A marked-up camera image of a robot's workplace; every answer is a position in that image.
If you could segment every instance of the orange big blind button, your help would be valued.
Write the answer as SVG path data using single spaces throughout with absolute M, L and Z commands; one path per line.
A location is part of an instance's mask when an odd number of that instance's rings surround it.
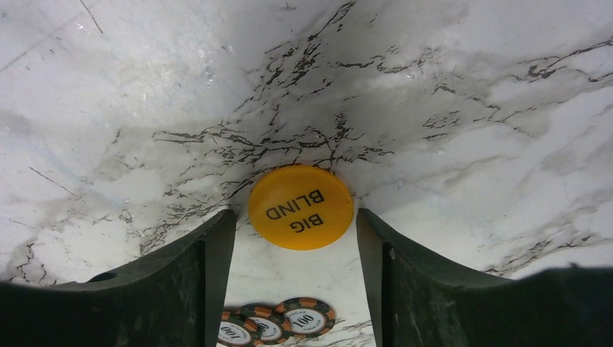
M 353 200 L 331 173 L 288 166 L 264 176 L 249 197 L 249 219 L 264 239 L 286 249 L 317 249 L 338 240 L 353 219 Z

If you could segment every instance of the white marble surface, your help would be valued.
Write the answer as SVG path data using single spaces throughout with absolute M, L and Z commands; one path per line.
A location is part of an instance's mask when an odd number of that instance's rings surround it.
M 519 278 L 613 265 L 608 1 L 0 0 L 0 279 L 84 281 L 240 213 L 226 301 L 315 296 L 373 346 L 355 240 L 247 223 L 331 168 L 405 235 Z

